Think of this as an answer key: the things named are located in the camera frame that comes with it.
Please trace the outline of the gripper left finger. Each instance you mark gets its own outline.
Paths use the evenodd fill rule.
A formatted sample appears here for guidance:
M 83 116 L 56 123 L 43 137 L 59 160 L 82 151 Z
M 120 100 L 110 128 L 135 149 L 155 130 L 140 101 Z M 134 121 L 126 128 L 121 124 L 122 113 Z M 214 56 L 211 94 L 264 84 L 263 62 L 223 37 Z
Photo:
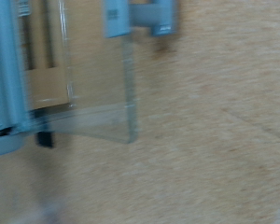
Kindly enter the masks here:
M 64 198 L 50 198 L 38 202 L 22 203 L 8 224 L 65 224 Z

